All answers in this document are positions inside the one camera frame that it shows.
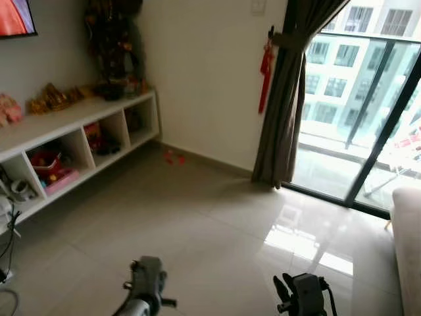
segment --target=white tv cabinet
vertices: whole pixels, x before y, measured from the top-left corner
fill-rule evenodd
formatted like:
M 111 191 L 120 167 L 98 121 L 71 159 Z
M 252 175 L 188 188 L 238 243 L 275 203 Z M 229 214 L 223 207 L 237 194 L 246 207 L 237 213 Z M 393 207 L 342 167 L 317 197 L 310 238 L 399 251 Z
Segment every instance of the white tv cabinet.
M 143 127 L 130 133 L 124 110 L 136 107 Z M 84 126 L 99 121 L 121 143 L 121 149 L 106 156 L 93 155 L 84 132 Z M 18 124 L 0 128 L 0 164 L 13 180 L 25 179 L 37 192 L 37 198 L 16 206 L 22 212 L 17 222 L 28 218 L 42 207 L 61 197 L 94 174 L 119 160 L 127 153 L 159 135 L 156 95 L 150 91 L 133 99 L 105 101 L 100 98 L 83 100 L 63 111 L 41 116 L 28 116 Z M 31 166 L 28 152 L 52 140 L 60 139 L 72 154 L 72 167 L 78 169 L 79 178 L 48 196 Z M 0 234 L 7 230 L 0 221 Z

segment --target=shelf cubby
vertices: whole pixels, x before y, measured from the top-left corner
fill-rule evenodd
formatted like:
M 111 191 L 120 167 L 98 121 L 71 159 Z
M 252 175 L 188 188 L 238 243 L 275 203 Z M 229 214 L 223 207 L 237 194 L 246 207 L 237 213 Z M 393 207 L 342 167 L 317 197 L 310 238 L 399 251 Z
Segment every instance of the shelf cubby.
M 28 158 L 25 153 L 21 153 L 7 160 L 4 160 L 0 162 L 0 165 L 4 168 L 7 176 L 12 181 L 25 180 L 36 194 L 34 198 L 28 201 L 16 203 L 16 208 L 19 211 L 24 213 L 33 205 L 36 205 L 47 197 L 36 173 L 28 164 Z M 3 214 L 0 214 L 0 223 L 3 223 L 4 221 L 5 218 L 3 218 Z
M 124 112 L 122 110 L 102 118 L 97 122 L 99 123 L 102 135 L 109 135 L 116 143 L 118 143 L 120 149 L 115 153 L 109 153 L 106 155 L 98 155 L 93 152 L 92 156 L 96 167 L 101 166 L 107 161 L 113 160 L 115 156 L 119 156 L 130 147 L 129 133 L 124 118 Z
M 155 96 L 125 108 L 124 116 L 131 145 L 141 144 L 159 131 Z
M 84 131 L 81 128 L 29 150 L 27 152 L 29 160 L 35 153 L 43 149 L 61 152 L 62 160 L 64 160 L 62 166 L 64 168 L 76 169 L 79 172 L 79 177 L 84 176 L 95 168 L 93 157 L 86 143 Z

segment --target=tiled floor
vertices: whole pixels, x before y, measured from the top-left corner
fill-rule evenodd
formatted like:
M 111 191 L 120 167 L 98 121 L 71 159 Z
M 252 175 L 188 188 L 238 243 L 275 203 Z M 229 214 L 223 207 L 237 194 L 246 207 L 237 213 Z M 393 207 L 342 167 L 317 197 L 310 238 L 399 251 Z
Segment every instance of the tiled floor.
M 161 316 L 277 315 L 272 276 L 304 271 L 326 277 L 340 316 L 397 316 L 384 224 L 189 159 L 171 166 L 144 149 L 18 227 L 8 287 L 20 294 L 18 315 L 112 315 L 130 261 L 157 255 L 164 294 L 179 302 Z

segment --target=red object on floor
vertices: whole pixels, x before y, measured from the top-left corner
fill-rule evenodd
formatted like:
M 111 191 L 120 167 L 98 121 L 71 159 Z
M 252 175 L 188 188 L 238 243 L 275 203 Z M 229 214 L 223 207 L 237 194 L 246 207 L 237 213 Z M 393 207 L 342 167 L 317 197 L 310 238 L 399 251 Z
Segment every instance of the red object on floor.
M 165 161 L 166 161 L 169 165 L 173 165 L 173 164 L 174 164 L 174 162 L 173 162 L 173 160 L 172 160 L 172 154 L 173 154 L 172 150 L 168 150 L 167 152 L 165 152 L 165 153 L 164 153 L 164 158 L 165 158 Z
M 184 165 L 185 161 L 186 161 L 186 158 L 183 155 L 178 155 L 178 162 L 181 165 Z
M 272 42 L 268 40 L 268 43 L 264 46 L 264 55 L 262 64 L 260 66 L 260 73 L 264 76 L 262 94 L 260 95 L 259 114 L 263 113 L 266 105 L 266 98 L 268 97 L 270 78 L 272 77 L 272 59 L 274 54 L 272 51 Z

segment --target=cable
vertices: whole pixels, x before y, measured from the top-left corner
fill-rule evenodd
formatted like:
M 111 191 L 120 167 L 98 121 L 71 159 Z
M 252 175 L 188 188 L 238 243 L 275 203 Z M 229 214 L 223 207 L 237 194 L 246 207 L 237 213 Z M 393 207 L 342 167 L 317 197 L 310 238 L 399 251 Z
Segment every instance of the cable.
M 14 203 L 11 202 L 12 205 L 12 211 L 10 212 L 11 215 L 11 219 L 9 221 L 9 223 L 7 223 L 7 228 L 10 230 L 10 238 L 9 241 L 7 243 L 6 248 L 3 250 L 3 252 L 0 255 L 0 259 L 7 253 L 7 251 L 10 248 L 10 252 L 9 252 L 9 265 L 7 267 L 7 272 L 4 274 L 5 279 L 1 280 L 1 282 L 6 282 L 7 279 L 7 275 L 9 275 L 10 271 L 11 271 L 11 266 L 12 266 L 12 255 L 13 255 L 13 246 L 14 246 L 14 228 L 16 226 L 16 220 L 18 218 L 18 216 L 20 215 L 20 211 L 17 211 L 16 213 L 14 212 Z
M 330 305 L 332 306 L 332 313 L 333 313 L 334 316 L 337 316 L 334 294 L 332 293 L 332 290 L 330 289 L 330 286 L 328 286 L 328 292 L 329 292 L 329 298 L 330 298 Z
M 12 238 L 11 250 L 9 252 L 9 266 L 7 267 L 6 276 L 9 275 L 12 267 L 12 257 L 13 257 L 13 246 L 14 246 L 14 238 Z
M 0 293 L 8 293 L 11 296 L 13 296 L 14 307 L 13 307 L 12 313 L 10 314 L 10 316 L 13 316 L 16 313 L 16 310 L 18 309 L 18 306 L 19 306 L 19 295 L 14 290 L 10 290 L 8 288 L 1 288 Z

